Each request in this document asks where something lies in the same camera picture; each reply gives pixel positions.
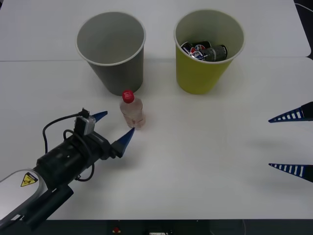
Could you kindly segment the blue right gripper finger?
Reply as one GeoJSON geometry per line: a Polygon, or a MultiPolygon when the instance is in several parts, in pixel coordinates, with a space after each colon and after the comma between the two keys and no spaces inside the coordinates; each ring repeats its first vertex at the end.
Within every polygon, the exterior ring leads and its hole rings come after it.
{"type": "Polygon", "coordinates": [[[299,177],[309,182],[313,182],[313,166],[311,164],[274,164],[269,163],[269,166],[276,168],[285,173],[299,177]]]}
{"type": "Polygon", "coordinates": [[[313,120],[313,102],[302,105],[299,108],[290,110],[280,114],[269,120],[269,123],[279,122],[298,122],[298,121],[312,121],[313,120]]]}

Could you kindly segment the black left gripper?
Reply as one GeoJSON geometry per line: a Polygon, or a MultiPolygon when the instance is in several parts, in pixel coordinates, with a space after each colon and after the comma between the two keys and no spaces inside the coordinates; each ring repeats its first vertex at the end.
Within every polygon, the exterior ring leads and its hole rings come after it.
{"type": "MultiPolygon", "coordinates": [[[[91,116],[92,123],[96,124],[107,114],[107,111],[93,114],[91,116]]],[[[84,147],[85,159],[87,162],[96,162],[99,159],[107,160],[108,158],[114,159],[115,157],[122,158],[133,137],[134,131],[135,128],[132,128],[112,144],[110,144],[107,139],[96,132],[92,132],[91,134],[84,136],[84,142],[87,145],[87,148],[84,147]]]]}

